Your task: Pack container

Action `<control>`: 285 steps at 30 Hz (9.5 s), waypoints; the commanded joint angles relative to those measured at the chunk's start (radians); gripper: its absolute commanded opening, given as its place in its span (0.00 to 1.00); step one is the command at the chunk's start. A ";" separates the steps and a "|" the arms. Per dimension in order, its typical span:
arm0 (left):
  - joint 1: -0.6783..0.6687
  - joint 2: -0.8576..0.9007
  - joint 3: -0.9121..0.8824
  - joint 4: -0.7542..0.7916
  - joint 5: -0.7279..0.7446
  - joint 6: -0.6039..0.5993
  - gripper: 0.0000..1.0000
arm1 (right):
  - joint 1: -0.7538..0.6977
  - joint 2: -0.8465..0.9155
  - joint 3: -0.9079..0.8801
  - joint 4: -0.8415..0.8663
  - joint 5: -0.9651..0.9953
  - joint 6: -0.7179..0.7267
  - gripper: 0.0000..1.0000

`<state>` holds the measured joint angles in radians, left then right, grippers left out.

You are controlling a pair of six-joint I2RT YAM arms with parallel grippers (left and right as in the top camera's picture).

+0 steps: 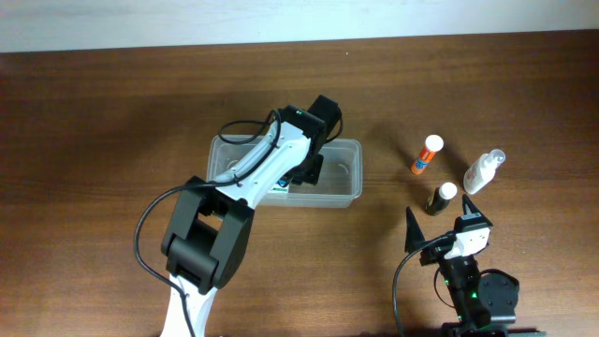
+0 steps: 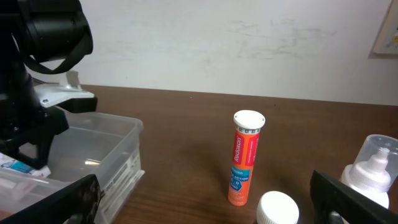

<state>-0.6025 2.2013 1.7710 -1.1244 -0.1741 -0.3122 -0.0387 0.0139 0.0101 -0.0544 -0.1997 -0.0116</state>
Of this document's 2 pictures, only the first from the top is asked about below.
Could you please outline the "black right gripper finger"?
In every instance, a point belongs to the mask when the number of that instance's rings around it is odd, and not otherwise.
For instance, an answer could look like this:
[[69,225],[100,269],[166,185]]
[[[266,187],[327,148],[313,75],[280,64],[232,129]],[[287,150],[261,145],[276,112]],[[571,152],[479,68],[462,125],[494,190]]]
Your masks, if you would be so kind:
[[420,250],[425,245],[425,238],[416,220],[416,217],[410,207],[406,210],[406,237],[404,251],[412,254]]
[[488,217],[474,205],[466,194],[462,196],[462,209],[464,215],[461,218],[468,226],[480,225],[482,227],[492,227],[492,223]]

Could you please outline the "white spray bottle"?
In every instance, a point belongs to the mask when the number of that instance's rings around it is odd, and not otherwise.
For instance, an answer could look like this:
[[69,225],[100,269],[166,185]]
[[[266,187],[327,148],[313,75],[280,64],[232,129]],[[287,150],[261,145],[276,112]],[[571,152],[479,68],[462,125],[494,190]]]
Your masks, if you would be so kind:
[[496,170],[505,161],[505,153],[494,149],[482,154],[465,172],[463,187],[467,194],[474,195],[489,183],[495,176]]

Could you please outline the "white Panadol medicine box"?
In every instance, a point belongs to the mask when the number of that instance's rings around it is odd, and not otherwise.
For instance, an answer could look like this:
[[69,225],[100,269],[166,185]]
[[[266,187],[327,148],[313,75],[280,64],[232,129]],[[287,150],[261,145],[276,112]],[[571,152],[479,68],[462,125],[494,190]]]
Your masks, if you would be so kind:
[[289,191],[290,181],[286,179],[280,179],[270,190],[271,193],[283,193],[286,194]]

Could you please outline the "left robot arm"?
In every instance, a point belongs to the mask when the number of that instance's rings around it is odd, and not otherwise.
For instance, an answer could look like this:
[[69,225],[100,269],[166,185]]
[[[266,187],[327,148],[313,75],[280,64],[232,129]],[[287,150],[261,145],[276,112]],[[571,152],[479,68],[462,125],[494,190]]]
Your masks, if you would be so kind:
[[202,336],[217,290],[238,270],[256,206],[277,183],[316,184],[320,149],[342,128],[337,102],[320,95],[307,110],[273,110],[268,132],[237,164],[180,193],[161,252],[172,286],[165,336]]

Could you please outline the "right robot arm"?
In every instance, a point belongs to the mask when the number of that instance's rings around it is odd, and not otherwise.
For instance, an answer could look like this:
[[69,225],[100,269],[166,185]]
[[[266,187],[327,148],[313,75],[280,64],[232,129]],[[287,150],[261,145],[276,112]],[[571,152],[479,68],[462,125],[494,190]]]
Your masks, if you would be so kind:
[[519,281],[497,270],[480,270],[475,255],[489,245],[492,223],[469,199],[462,197],[463,215],[451,231],[426,240],[411,209],[406,210],[407,257],[419,254],[422,266],[436,264],[442,275],[458,321],[441,327],[443,336],[506,336],[516,322]]

